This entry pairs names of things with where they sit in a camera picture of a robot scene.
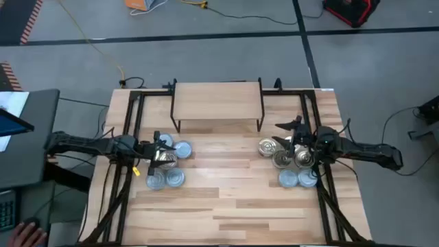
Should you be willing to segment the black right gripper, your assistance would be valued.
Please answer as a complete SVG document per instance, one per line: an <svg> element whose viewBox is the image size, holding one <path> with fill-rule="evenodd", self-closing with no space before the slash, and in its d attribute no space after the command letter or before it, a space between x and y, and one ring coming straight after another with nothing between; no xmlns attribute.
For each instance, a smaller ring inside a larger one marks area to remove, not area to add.
<svg viewBox="0 0 439 247"><path fill-rule="evenodd" d="M316 136L308 126L302 126L302 117L297 115L294 120L288 123L276 123L277 128L292 131L292 138L273 137L273 139L287 152L287 157L292 158L297 153L296 148L300 145L310 149L316 142Z"/></svg>

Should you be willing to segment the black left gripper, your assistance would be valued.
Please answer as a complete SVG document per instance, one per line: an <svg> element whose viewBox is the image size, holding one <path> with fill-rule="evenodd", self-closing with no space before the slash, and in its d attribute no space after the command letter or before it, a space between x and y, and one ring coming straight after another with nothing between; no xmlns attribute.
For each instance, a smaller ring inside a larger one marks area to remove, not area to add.
<svg viewBox="0 0 439 247"><path fill-rule="evenodd" d="M154 141L140 141L136 145L137 159L150 161L149 175L153 176L160 166L171 163L171 161L156 161L156 150L175 150L173 140L169 134L164 134L164 139L159 131L154 132Z"/></svg>

